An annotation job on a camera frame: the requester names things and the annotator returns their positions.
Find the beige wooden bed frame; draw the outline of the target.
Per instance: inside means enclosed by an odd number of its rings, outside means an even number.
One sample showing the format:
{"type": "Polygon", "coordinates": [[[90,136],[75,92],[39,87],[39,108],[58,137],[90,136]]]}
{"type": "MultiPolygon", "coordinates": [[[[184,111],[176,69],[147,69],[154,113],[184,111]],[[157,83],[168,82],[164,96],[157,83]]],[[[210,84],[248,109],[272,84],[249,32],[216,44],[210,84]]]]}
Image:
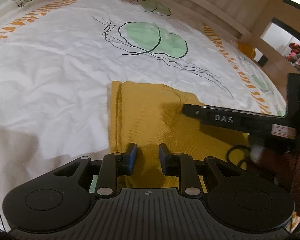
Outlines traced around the beige wooden bed frame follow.
{"type": "Polygon", "coordinates": [[[287,84],[288,73],[296,72],[261,36],[272,19],[300,33],[300,6],[288,0],[169,0],[188,7],[232,36],[255,46],[268,58],[264,71],[278,89],[287,84]]]}

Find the mustard yellow knit sweater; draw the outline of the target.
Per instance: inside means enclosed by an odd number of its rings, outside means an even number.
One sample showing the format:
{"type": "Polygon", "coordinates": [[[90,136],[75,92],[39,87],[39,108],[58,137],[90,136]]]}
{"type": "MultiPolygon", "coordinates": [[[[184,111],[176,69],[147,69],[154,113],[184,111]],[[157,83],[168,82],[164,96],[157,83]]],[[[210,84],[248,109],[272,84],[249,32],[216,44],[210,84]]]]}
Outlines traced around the mustard yellow knit sweater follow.
{"type": "Polygon", "coordinates": [[[111,84],[109,146],[125,152],[136,143],[132,175],[120,181],[128,188],[178,187],[177,177],[162,174],[159,145],[172,153],[186,153],[194,160],[214,156],[225,160],[227,151],[248,145],[247,135],[230,129],[201,125],[182,113],[185,103],[202,105],[194,94],[162,84],[114,81],[111,84]]]}

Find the white leaf-print duvet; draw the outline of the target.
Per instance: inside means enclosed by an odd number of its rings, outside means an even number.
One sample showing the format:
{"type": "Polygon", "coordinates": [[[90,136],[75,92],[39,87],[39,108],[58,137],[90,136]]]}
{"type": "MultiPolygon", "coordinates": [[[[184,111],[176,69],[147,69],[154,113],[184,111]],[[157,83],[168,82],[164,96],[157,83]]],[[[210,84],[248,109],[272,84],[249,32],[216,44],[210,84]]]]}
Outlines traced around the white leaf-print duvet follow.
{"type": "Polygon", "coordinates": [[[283,116],[285,97],[219,27],[163,0],[0,0],[0,230],[16,186],[109,146],[111,84],[283,116]]]}

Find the colourful clutter beyond bed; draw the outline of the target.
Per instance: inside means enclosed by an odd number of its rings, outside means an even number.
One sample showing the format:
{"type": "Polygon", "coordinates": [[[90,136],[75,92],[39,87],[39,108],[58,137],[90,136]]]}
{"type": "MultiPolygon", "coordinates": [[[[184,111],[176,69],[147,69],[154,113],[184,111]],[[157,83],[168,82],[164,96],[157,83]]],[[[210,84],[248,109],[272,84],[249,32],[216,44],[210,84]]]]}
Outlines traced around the colourful clutter beyond bed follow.
{"type": "Polygon", "coordinates": [[[300,45],[297,43],[289,44],[290,53],[286,59],[296,68],[300,69],[300,45]]]}

